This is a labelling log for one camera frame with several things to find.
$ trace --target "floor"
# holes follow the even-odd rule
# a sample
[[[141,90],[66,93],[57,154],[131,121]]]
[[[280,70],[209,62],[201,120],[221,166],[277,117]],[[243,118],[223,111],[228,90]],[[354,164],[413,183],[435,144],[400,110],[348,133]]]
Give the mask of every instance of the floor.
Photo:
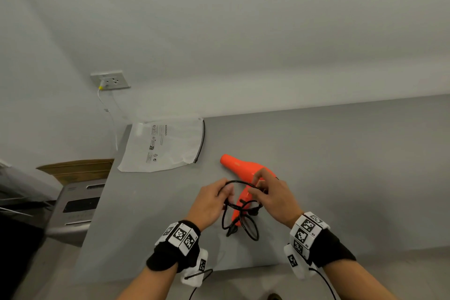
[[[80,248],[47,239],[38,251],[14,300],[114,300],[128,281],[71,285],[70,274]],[[401,299],[450,299],[450,247],[414,251],[360,263]],[[179,279],[168,299],[188,300],[192,288]],[[287,265],[214,273],[193,300],[264,300],[271,292],[286,300],[332,299],[323,280],[295,279]]]

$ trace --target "shoe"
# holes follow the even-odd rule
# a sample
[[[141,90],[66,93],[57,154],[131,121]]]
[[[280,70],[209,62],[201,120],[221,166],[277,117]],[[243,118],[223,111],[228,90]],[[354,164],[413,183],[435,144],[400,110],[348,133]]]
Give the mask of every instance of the shoe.
[[[267,300],[283,300],[278,294],[272,293],[267,297]]]

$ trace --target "gray appliance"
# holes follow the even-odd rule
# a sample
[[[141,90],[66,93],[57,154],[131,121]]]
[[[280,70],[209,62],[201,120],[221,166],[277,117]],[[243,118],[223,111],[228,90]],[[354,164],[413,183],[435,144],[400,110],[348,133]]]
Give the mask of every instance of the gray appliance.
[[[106,179],[98,179],[64,186],[45,234],[60,242],[81,247],[105,183]]]

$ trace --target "black wire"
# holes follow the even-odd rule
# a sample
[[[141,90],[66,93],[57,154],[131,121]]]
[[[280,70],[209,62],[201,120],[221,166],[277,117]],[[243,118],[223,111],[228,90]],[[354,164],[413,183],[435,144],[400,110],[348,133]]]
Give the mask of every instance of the black wire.
[[[230,181],[226,182],[225,185],[222,186],[222,188],[219,190],[219,192],[217,193],[217,195],[220,194],[220,192],[222,191],[222,189],[223,189],[225,186],[227,186],[228,184],[231,184],[231,183],[241,183],[241,184],[248,185],[248,186],[250,186],[250,187],[252,187],[252,188],[256,188],[255,185],[253,185],[253,184],[251,184],[251,183],[244,182],[243,180],[230,180]],[[253,207],[253,208],[245,209],[245,207],[246,207],[248,204],[250,204],[250,203],[257,203],[258,201],[256,201],[256,200],[253,199],[253,200],[251,200],[251,201],[242,201],[242,200],[240,200],[240,202],[242,203],[241,206],[239,206],[239,205],[237,205],[237,204],[231,204],[230,202],[228,202],[228,199],[225,199],[225,202],[224,202],[224,204],[225,204],[225,209],[224,209],[224,214],[223,214],[223,216],[222,216],[222,229],[224,229],[224,230],[230,229],[233,225],[236,225],[236,223],[241,222],[241,226],[242,226],[242,228],[245,230],[245,232],[247,233],[247,235],[248,235],[252,240],[259,240],[259,230],[258,230],[258,227],[257,227],[255,221],[253,220],[253,218],[251,218],[250,216],[256,216],[256,215],[258,214],[258,210],[259,210],[260,208],[262,208],[262,204],[259,204],[258,206],[255,206],[255,207]],[[236,218],[234,219],[234,221],[231,222],[231,224],[228,225],[228,227],[226,227],[224,223],[225,223],[225,214],[226,214],[226,211],[227,211],[228,207],[231,207],[232,209],[239,211],[239,217],[236,217]],[[254,225],[255,230],[256,230],[256,237],[254,237],[254,236],[250,233],[250,231],[247,229],[247,226],[245,225],[245,222],[243,221],[244,218],[250,220],[251,223]]]
[[[330,286],[330,284],[328,283],[327,279],[325,279],[325,278],[323,277],[323,275],[320,274],[319,271],[318,271],[317,269],[309,268],[309,270],[312,270],[312,271],[318,273],[318,275],[320,275],[320,277],[322,277],[322,279],[325,281],[325,283],[327,284],[328,288],[330,289],[330,292],[331,292],[331,294],[333,295],[334,300],[336,300],[336,296],[334,295],[333,289],[331,288],[331,286]]]
[[[205,281],[205,280],[206,280],[207,278],[209,278],[210,275],[212,274],[212,272],[213,272],[212,268],[211,268],[211,269],[207,269],[207,270],[205,270],[204,272],[199,272],[199,273],[194,274],[194,275],[189,275],[189,276],[185,277],[184,279],[187,280],[187,279],[193,278],[194,276],[201,275],[201,274],[205,274],[205,273],[207,273],[207,272],[211,272],[211,273],[209,273],[208,275],[206,275],[206,276],[203,278],[203,281]],[[194,295],[194,293],[195,293],[196,290],[197,290],[197,287],[195,287],[194,290],[192,291],[191,296],[189,297],[189,300],[191,300],[191,298],[192,298],[192,296]]]

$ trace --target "hand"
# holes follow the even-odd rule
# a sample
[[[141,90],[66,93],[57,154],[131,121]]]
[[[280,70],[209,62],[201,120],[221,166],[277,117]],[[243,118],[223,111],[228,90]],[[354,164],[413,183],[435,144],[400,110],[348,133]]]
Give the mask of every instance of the hand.
[[[221,215],[225,199],[233,203],[234,187],[228,184],[219,193],[219,190],[225,185],[227,178],[222,178],[217,182],[204,186],[200,189],[194,204],[187,217],[188,221],[194,223],[200,231],[205,230],[212,223],[217,221]]]
[[[298,206],[286,182],[278,180],[266,169],[261,169],[255,173],[252,184],[257,187],[248,189],[253,198],[260,202],[279,223],[292,229],[304,211]]]

